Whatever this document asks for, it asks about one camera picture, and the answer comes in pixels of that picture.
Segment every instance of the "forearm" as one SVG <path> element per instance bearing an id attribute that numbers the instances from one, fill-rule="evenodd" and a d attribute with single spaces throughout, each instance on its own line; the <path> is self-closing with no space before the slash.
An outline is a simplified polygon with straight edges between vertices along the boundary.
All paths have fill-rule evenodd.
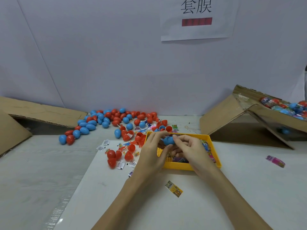
<path id="1" fill-rule="evenodd" d="M 207 182 L 236 230 L 272 229 L 245 201 L 220 170 L 215 171 Z"/>
<path id="2" fill-rule="evenodd" d="M 141 185 L 137 179 L 127 179 L 118 196 L 91 230 L 113 230 L 124 224 L 128 207 Z"/>

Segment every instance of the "right hand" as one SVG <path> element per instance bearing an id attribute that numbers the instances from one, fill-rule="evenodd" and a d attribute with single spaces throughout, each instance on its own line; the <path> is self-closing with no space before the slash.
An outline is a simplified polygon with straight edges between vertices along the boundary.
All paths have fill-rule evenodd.
<path id="1" fill-rule="evenodd" d="M 202 179 L 206 179 L 210 173 L 217 170 L 199 139 L 189 135 L 173 135 L 173 139 L 178 149 L 172 151 L 172 156 L 185 157 L 195 173 Z"/>

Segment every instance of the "open cardboard box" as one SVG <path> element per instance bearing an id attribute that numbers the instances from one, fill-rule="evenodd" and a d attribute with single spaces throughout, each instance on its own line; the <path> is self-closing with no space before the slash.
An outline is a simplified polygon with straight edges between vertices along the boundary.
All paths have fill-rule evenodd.
<path id="1" fill-rule="evenodd" d="M 276 98 L 236 85 L 231 95 L 200 118 L 201 133 L 213 141 L 289 149 L 294 149 L 289 141 L 307 140 L 307 121 L 265 107 L 259 101 L 264 96 Z M 280 126 L 290 128 L 291 134 L 279 133 Z"/>
<path id="2" fill-rule="evenodd" d="M 47 125 L 47 130 L 53 125 L 63 134 L 67 128 L 75 127 L 78 120 L 86 115 L 87 112 L 0 96 L 0 156 L 32 136 L 32 133 L 18 122 L 31 121 L 31 125 L 40 122 Z"/>

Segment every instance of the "hand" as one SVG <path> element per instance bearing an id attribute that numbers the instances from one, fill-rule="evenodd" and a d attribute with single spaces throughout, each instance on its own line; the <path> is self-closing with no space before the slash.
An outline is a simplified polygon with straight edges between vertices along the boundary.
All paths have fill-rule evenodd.
<path id="1" fill-rule="evenodd" d="M 167 153 L 171 150 L 172 144 L 164 147 L 160 157 L 157 156 L 157 148 L 160 139 L 169 135 L 167 131 L 151 133 L 140 152 L 140 158 L 135 166 L 132 178 L 135 177 L 142 182 L 151 178 L 163 167 Z"/>
<path id="2" fill-rule="evenodd" d="M 172 156 L 185 157 L 195 173 L 202 179 L 206 179 L 210 173 L 217 169 L 209 157 L 201 141 L 189 135 L 173 135 L 174 142 L 178 148 L 172 151 Z"/>

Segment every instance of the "table surface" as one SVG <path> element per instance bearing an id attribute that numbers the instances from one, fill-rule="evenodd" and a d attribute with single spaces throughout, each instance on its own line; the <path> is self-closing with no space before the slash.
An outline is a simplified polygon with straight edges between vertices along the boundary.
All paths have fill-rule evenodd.
<path id="1" fill-rule="evenodd" d="M 200 134 L 199 116 L 160 118 L 179 132 Z M 0 158 L 2 228 L 90 230 L 132 170 L 110 170 L 105 154 L 97 153 L 103 140 L 114 140 L 113 132 L 99 127 L 71 146 L 59 145 L 56 135 L 33 136 Z M 307 143 L 292 144 L 297 150 L 214 142 L 224 174 L 274 229 L 307 225 Z M 267 161 L 268 155 L 285 168 Z M 168 180 L 183 190 L 179 198 L 164 187 Z M 163 170 L 147 192 L 129 229 L 232 229 L 213 192 L 192 171 Z"/>

